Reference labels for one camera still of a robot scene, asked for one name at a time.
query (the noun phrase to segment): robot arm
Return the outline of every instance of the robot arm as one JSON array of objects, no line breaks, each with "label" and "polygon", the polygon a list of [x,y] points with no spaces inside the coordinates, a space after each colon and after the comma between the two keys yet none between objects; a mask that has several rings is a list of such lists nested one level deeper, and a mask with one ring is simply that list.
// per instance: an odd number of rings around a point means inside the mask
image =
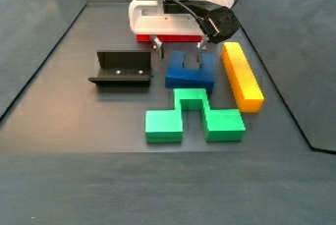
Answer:
[{"label": "robot arm", "polygon": [[[130,5],[131,29],[135,33],[145,33],[147,26],[150,34],[205,34],[213,43],[221,43],[233,37],[241,27],[230,9],[233,3],[233,0],[225,5],[213,0],[134,0]],[[146,6],[147,11],[155,11],[150,17],[143,13]]]}]

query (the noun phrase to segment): rectangular yellow bar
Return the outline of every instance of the rectangular yellow bar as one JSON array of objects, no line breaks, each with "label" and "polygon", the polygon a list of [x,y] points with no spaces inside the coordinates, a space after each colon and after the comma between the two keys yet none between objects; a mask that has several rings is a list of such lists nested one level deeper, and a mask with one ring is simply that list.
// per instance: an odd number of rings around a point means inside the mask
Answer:
[{"label": "rectangular yellow bar", "polygon": [[241,112],[259,112],[266,98],[238,42],[225,43],[222,60]]}]

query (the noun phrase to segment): gray table surface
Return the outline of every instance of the gray table surface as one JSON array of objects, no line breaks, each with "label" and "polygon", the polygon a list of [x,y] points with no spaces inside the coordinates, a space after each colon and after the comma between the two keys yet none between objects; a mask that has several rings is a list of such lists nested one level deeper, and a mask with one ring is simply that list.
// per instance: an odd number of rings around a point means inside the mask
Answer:
[{"label": "gray table surface", "polygon": [[[87,81],[97,50],[150,46],[134,40],[127,5],[86,9],[2,122],[2,224],[335,224],[335,156],[309,150],[242,32],[235,40],[267,96],[263,111],[245,115],[245,140],[207,144],[189,113],[183,144],[147,145],[145,111],[171,106],[169,58],[154,56],[149,92],[98,90]],[[189,48],[169,44],[167,52]],[[234,107],[221,65],[217,78],[211,106]]]},{"label": "gray table surface", "polygon": [[[173,50],[187,51],[187,68],[197,68],[197,43],[169,43],[166,59],[153,52],[154,78],[143,88],[98,88],[89,82],[99,73],[98,50],[151,49],[138,43],[129,27],[127,4],[90,5],[51,54],[33,84],[0,123],[2,152],[151,152],[151,151],[307,151],[293,116],[278,95],[259,57],[241,31],[266,104],[258,114],[243,114],[247,132],[242,142],[207,143],[201,112],[185,114],[182,144],[147,144],[149,109],[173,109],[173,89],[165,76]],[[222,45],[209,44],[217,56],[211,107],[237,108],[221,60]]]}]

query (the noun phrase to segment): toy block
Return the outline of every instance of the toy block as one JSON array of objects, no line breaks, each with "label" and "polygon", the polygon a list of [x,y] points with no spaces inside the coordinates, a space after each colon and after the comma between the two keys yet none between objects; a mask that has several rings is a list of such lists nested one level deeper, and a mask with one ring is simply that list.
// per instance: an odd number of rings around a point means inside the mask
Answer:
[{"label": "toy block", "polygon": [[182,141],[183,111],[201,110],[205,120],[207,141],[241,141],[246,127],[241,112],[211,110],[207,91],[203,88],[177,88],[175,110],[147,111],[147,142]]},{"label": "toy block", "polygon": [[266,98],[238,42],[225,43],[222,60],[241,112],[258,113]]},{"label": "toy block", "polygon": [[183,140],[183,116],[182,112],[147,111],[146,113],[146,137],[147,142],[181,142]]},{"label": "toy block", "polygon": [[238,109],[213,110],[206,115],[207,141],[241,141],[246,126]]},{"label": "toy block", "polygon": [[186,52],[174,51],[166,74],[166,86],[171,88],[205,88],[210,93],[215,83],[215,57],[203,54],[199,70],[185,68]]}]

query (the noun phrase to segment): green block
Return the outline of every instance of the green block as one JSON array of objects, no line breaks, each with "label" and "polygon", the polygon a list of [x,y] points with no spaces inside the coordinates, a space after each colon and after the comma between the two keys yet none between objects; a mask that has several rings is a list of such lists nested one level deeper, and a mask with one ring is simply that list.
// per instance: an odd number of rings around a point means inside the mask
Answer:
[{"label": "green block", "polygon": [[207,141],[241,141],[246,132],[238,109],[211,110],[207,91],[203,88],[177,88],[175,110],[147,111],[147,142],[183,140],[183,113],[202,110]]},{"label": "green block", "polygon": [[183,116],[181,111],[147,111],[147,142],[181,142],[183,140],[183,132]]},{"label": "green block", "polygon": [[238,109],[213,110],[206,116],[207,141],[241,141],[246,126]]}]

